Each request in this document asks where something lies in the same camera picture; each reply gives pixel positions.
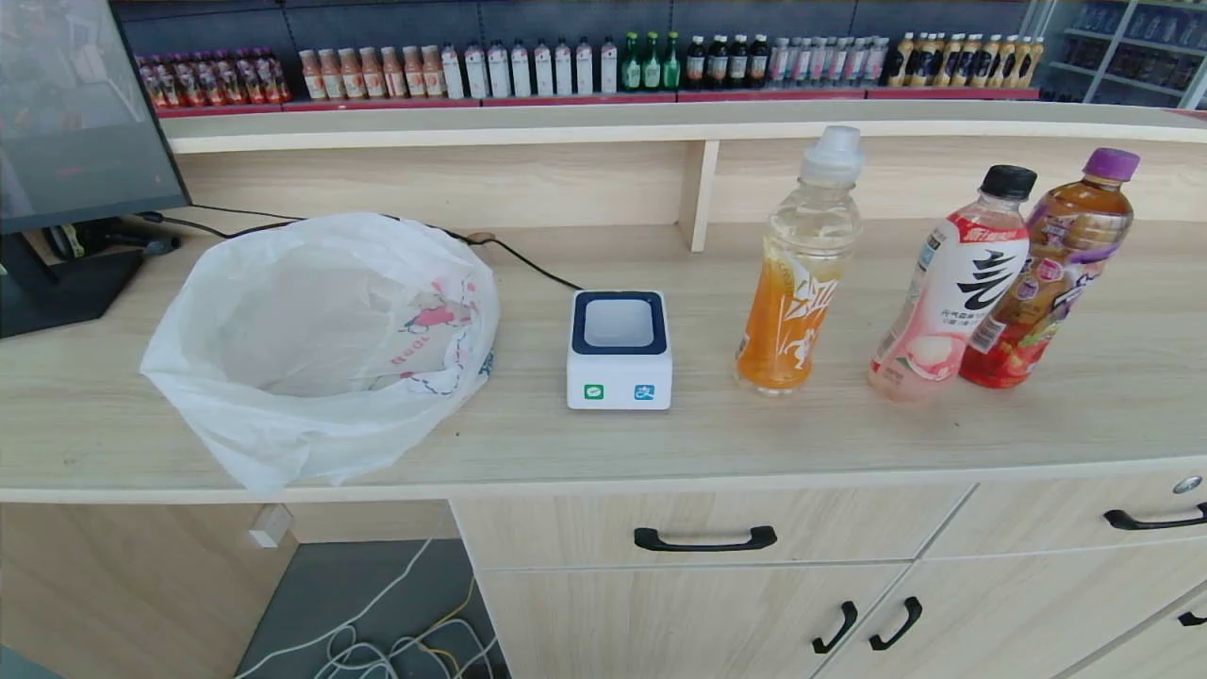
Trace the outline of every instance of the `green bottle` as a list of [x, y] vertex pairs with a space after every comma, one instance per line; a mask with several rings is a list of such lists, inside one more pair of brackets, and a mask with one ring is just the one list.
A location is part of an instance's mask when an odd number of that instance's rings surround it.
[[658, 34], [649, 31], [646, 34], [649, 42], [649, 58], [646, 59], [646, 64], [641, 68], [645, 74], [642, 77], [642, 84], [646, 89], [658, 89], [658, 86], [663, 82], [663, 65], [658, 60]]
[[666, 58], [663, 59], [663, 89], [678, 89], [678, 33], [666, 33]]
[[628, 55], [620, 65], [620, 87], [625, 92], [641, 89], [641, 62], [637, 59], [637, 34], [628, 33], [624, 36], [624, 48]]

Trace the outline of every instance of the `cabinet door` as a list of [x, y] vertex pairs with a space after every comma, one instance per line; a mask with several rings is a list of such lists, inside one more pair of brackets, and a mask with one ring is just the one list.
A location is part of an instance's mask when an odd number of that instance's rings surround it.
[[[1031, 556], [922, 561], [820, 679], [1055, 677], [1170, 605], [1207, 574], [1207, 540]], [[905, 622], [903, 602], [922, 605]]]
[[486, 572], [478, 583], [515, 677], [800, 679], [828, 657], [812, 639], [833, 639], [842, 603], [868, 610], [903, 569]]
[[1190, 598], [1069, 679], [1202, 679], [1207, 674], [1207, 595]]
[[0, 510], [0, 640], [64, 679], [233, 675], [297, 548], [257, 505]]

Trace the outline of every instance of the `orange drink bottle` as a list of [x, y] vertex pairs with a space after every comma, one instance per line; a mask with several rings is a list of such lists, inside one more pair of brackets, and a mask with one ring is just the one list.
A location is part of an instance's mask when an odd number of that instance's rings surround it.
[[863, 169], [859, 130], [830, 125], [805, 151], [799, 186], [768, 218], [763, 271], [735, 374], [777, 397], [809, 380], [822, 321], [862, 227], [851, 189]]

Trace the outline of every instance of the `black handle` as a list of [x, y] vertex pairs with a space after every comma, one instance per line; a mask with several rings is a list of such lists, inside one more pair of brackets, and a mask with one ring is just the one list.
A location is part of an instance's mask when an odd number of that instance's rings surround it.
[[746, 552], [765, 550], [779, 540], [770, 526], [751, 528], [751, 539], [736, 545], [671, 545], [658, 537], [657, 528], [636, 528], [632, 531], [632, 544], [652, 552]]
[[1203, 515], [1201, 519], [1183, 519], [1180, 521], [1136, 521], [1124, 510], [1110, 510], [1102, 515], [1110, 526], [1120, 531], [1160, 531], [1161, 528], [1183, 528], [1186, 526], [1207, 526], [1207, 503], [1195, 508]]
[[1207, 617], [1199, 617], [1188, 610], [1178, 616], [1178, 622], [1180, 622], [1183, 627], [1199, 627], [1200, 625], [1207, 622]]
[[859, 620], [859, 609], [855, 608], [855, 602], [842, 602], [842, 627], [839, 627], [838, 634], [834, 634], [828, 644], [821, 637], [814, 639], [814, 650], [817, 651], [817, 655], [826, 655], [834, 650], [842, 637], [846, 637], [846, 633], [855, 627], [856, 620]]
[[875, 637], [868, 639], [868, 642], [871, 644], [871, 650], [887, 651], [893, 646], [893, 644], [900, 640], [900, 638], [904, 637], [906, 632], [909, 632], [909, 628], [912, 627], [915, 622], [922, 619], [922, 603], [917, 601], [917, 597], [910, 597], [905, 599], [905, 613], [909, 614], [909, 617], [905, 619], [905, 625], [902, 625], [902, 628], [898, 630], [897, 633], [893, 634], [891, 639], [886, 642], [880, 638], [880, 634], [876, 634]]

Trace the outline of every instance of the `floor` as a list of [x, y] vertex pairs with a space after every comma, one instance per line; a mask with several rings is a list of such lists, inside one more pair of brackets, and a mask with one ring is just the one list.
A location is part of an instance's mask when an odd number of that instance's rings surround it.
[[[422, 542], [349, 543], [303, 545], [290, 562], [264, 617], [256, 630], [239, 671], [244, 672], [276, 649], [308, 642], [358, 613], [383, 587], [397, 578]], [[381, 598], [356, 624], [357, 640], [372, 642], [383, 650], [403, 634], [416, 634], [465, 601], [473, 570], [460, 540], [433, 540], [415, 562], [406, 580]], [[478, 633], [482, 642], [494, 637], [490, 620], [478, 591], [459, 614]], [[478, 652], [468, 632], [453, 627], [427, 638], [430, 648], [448, 651], [459, 663]], [[340, 640], [336, 650], [345, 648]], [[495, 677], [506, 677], [503, 657], [497, 646], [490, 652]], [[327, 661], [326, 642], [268, 661], [256, 679], [309, 679]], [[407, 679], [445, 679], [447, 674], [430, 656], [406, 651], [395, 663], [398, 675]], [[345, 671], [332, 679], [358, 677]], [[384, 674], [374, 673], [374, 677]], [[466, 668], [466, 678], [488, 677], [485, 666]]]

